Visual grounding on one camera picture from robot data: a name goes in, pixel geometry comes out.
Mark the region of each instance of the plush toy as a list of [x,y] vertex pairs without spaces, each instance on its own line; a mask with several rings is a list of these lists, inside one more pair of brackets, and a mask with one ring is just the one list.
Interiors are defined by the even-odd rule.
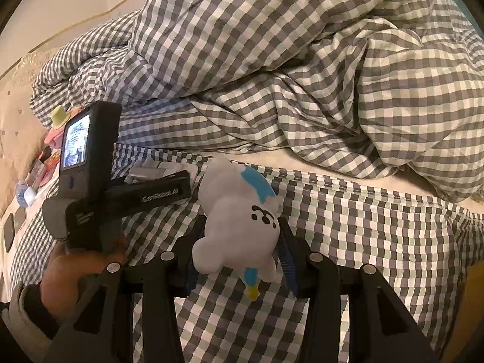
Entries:
[[234,269],[251,300],[259,296],[262,279],[275,281],[272,257],[277,239],[278,203],[263,175],[223,157],[208,165],[198,191],[207,216],[205,237],[193,247],[193,264],[202,274]]

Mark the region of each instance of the checkered bedsheet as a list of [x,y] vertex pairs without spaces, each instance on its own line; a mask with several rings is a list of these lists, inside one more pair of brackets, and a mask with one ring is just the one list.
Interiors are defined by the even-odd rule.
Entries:
[[[209,159],[178,151],[118,145],[115,177],[137,160],[195,163],[200,179]],[[435,197],[370,188],[312,173],[253,165],[272,185],[281,214],[296,236],[313,251],[340,265],[378,267],[400,296],[432,346],[440,351],[458,306],[458,283],[466,268],[484,259],[484,219]],[[198,190],[183,205],[155,208],[123,221],[129,241],[129,264],[144,263],[168,250],[201,212]],[[42,278],[53,240],[39,213],[23,236],[11,270],[11,284]],[[186,361],[295,362],[302,341],[308,303],[296,301],[282,281],[260,285],[251,302],[244,284],[224,268],[217,277],[200,276],[187,299],[176,299]],[[141,307],[134,312],[135,361],[142,361]],[[339,361],[348,360],[348,300],[341,299]]]
[[357,178],[484,183],[484,43],[452,0],[147,0],[70,42],[31,107],[123,106],[119,141],[290,147]]

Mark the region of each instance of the camera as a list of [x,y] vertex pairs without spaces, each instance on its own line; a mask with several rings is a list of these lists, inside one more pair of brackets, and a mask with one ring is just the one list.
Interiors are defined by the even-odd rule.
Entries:
[[71,250],[107,252],[122,217],[186,199],[187,171],[124,183],[111,179],[122,108],[97,101],[67,122],[62,138],[59,191],[42,205],[45,226]]

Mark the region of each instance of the yellow cap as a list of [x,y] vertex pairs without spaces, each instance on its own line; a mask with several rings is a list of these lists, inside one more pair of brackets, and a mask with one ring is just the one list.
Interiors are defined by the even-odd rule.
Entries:
[[246,286],[245,295],[255,302],[260,295],[258,286]]
[[54,123],[54,129],[59,129],[71,118],[71,113],[66,113],[62,105],[55,108],[49,115],[50,119]]

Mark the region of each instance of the yellow plush beak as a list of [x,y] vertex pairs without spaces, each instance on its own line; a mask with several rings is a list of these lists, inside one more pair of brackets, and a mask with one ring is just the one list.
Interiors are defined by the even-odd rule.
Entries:
[[258,286],[246,286],[245,295],[255,302],[260,295]]

